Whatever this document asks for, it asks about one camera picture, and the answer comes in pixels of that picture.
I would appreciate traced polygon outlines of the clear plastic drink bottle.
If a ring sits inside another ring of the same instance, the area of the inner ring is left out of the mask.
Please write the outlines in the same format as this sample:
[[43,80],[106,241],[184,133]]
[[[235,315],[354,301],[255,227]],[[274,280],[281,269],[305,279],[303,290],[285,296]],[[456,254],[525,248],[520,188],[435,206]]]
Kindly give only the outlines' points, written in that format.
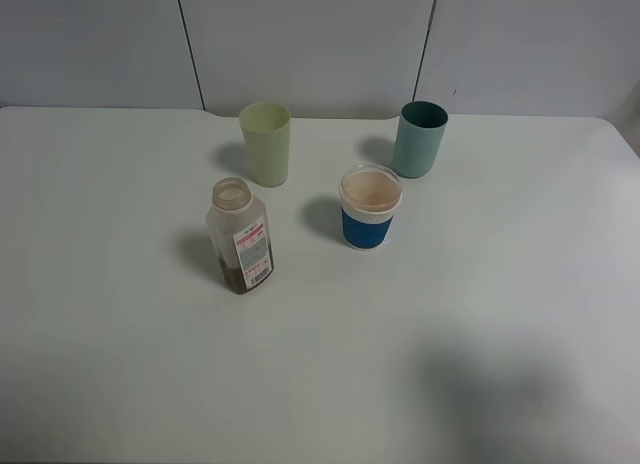
[[246,181],[227,177],[212,189],[205,222],[227,286],[242,295],[274,270],[267,212]]

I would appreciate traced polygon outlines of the teal green plastic cup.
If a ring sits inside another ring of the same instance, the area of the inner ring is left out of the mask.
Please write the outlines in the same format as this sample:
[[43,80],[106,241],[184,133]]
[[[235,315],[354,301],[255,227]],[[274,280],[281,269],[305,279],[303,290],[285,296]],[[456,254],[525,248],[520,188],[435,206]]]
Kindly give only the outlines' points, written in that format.
[[420,178],[434,165],[448,113],[427,101],[405,104],[400,112],[393,150],[393,167],[406,178]]

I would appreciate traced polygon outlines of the pale yellow plastic cup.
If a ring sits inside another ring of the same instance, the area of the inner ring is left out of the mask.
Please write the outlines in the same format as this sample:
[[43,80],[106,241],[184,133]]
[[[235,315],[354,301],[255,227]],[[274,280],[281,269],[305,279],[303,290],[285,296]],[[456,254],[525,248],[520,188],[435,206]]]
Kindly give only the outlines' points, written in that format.
[[264,187],[282,185],[288,178],[289,110],[277,103],[254,103],[240,112],[239,124],[256,183]]

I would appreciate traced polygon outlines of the glass cup blue sleeve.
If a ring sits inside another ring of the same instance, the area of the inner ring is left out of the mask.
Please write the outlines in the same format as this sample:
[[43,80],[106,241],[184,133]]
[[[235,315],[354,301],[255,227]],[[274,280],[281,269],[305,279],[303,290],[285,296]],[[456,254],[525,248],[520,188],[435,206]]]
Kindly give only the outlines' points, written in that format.
[[385,240],[403,187],[398,176],[380,165],[358,165],[340,180],[342,231],[348,245],[373,250]]

